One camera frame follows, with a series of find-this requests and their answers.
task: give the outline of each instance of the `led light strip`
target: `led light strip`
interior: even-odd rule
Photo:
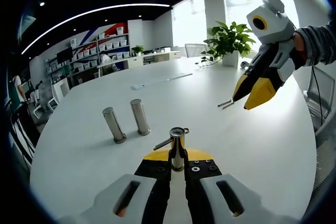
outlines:
[[[106,10],[106,9],[112,9],[112,8],[118,8],[118,7],[128,7],[128,6],[160,6],[160,7],[170,7],[170,5],[163,5],[163,4],[125,4],[125,5],[113,5],[113,6],[107,6],[107,7],[103,7],[103,8],[99,8],[99,9],[95,9],[95,10],[90,10],[86,13],[82,13],[82,14],[78,14],[72,18],[68,18],[67,20],[64,20],[63,22],[57,24],[56,26],[52,27],[51,29],[45,31],[43,34],[41,34],[40,36],[38,36],[32,43],[29,44],[28,47],[26,47],[25,50],[22,51],[22,55],[39,39],[41,39],[43,36],[45,36],[48,32],[54,30],[55,28],[65,24],[66,22],[69,22],[70,20],[73,20],[75,18],[84,16],[86,14],[90,14],[90,13],[94,13],[94,12],[98,12],[100,10]]]

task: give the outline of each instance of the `desk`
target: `desk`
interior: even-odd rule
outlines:
[[[129,68],[143,66],[143,58],[144,57],[153,57],[154,56],[155,62],[160,62],[160,61],[170,60],[171,58],[174,58],[173,56],[177,55],[178,53],[180,53],[180,51],[157,52],[155,54],[141,55],[141,56],[136,56],[136,57],[129,57],[129,58],[123,58],[123,59],[109,61],[107,63],[100,64],[100,65],[97,66],[98,77],[101,77],[101,68],[109,66],[111,64],[115,64],[115,63],[118,63],[118,62],[124,62],[125,69],[129,69]]]
[[[142,158],[176,126],[190,128],[185,146],[211,154],[261,195],[276,214],[301,218],[316,172],[313,125],[294,79],[269,102],[244,110],[246,98],[226,110],[243,73],[221,63],[200,69],[200,59],[177,59],[109,74],[70,90],[46,124],[37,144],[30,186],[54,218],[79,214],[123,174],[134,174]],[[132,90],[137,83],[191,71],[193,75]],[[130,101],[144,104],[151,133],[137,134]],[[115,109],[127,140],[114,144],[102,110]],[[172,172],[164,223],[191,223],[183,173]]]

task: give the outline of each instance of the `metal cylinder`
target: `metal cylinder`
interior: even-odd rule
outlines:
[[[133,115],[135,121],[138,126],[138,133],[141,136],[146,136],[151,132],[151,128],[149,128],[147,124],[147,120],[145,117],[145,113],[143,111],[143,105],[141,99],[135,99],[131,101],[131,107],[133,111]]]
[[[172,148],[172,169],[180,172],[184,168],[184,136],[189,132],[188,128],[175,127],[170,130]]]
[[[110,131],[112,132],[113,139],[117,144],[121,144],[125,142],[126,135],[121,131],[120,125],[117,121],[117,118],[114,114],[113,108],[108,107],[103,110],[104,118],[107,122],[107,125],[110,128]]]

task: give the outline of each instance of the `white flower pot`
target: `white flower pot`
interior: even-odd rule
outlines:
[[[232,54],[226,54],[222,59],[223,66],[226,67],[237,67],[238,66],[239,52],[234,51]]]

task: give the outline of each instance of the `potted plant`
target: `potted plant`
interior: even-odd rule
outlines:
[[[140,56],[141,53],[144,51],[144,48],[143,46],[135,46],[132,48],[132,51],[137,55],[137,56]]]
[[[202,66],[204,66],[204,62],[212,65],[222,59],[224,66],[237,67],[239,54],[242,57],[248,55],[251,50],[248,43],[255,43],[248,35],[248,33],[252,33],[252,30],[247,28],[246,24],[237,25],[236,22],[232,22],[231,26],[228,27],[223,22],[216,22],[219,26],[208,29],[208,34],[212,38],[204,41],[209,50],[201,53],[207,55],[201,58]]]

